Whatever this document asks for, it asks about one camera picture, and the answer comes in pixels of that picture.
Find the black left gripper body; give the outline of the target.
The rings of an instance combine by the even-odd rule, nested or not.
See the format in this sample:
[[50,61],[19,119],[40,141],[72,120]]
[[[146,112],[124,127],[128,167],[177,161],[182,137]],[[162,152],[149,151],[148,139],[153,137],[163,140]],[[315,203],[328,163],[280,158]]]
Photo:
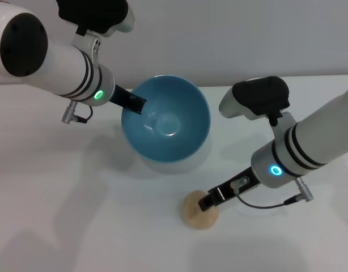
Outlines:
[[118,85],[115,85],[113,94],[109,101],[123,108],[131,109],[131,95],[131,92]]

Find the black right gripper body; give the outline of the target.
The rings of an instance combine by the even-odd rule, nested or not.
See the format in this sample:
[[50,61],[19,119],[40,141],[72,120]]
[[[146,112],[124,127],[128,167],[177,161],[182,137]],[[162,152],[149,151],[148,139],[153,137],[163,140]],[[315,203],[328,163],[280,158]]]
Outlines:
[[209,194],[216,195],[219,198],[219,205],[228,201],[231,198],[235,197],[235,191],[231,187],[231,183],[236,180],[242,180],[243,178],[247,179],[247,183],[239,188],[239,194],[242,194],[260,184],[257,177],[254,175],[254,172],[251,167],[248,167],[244,171],[240,172],[233,178],[228,181],[210,189]]

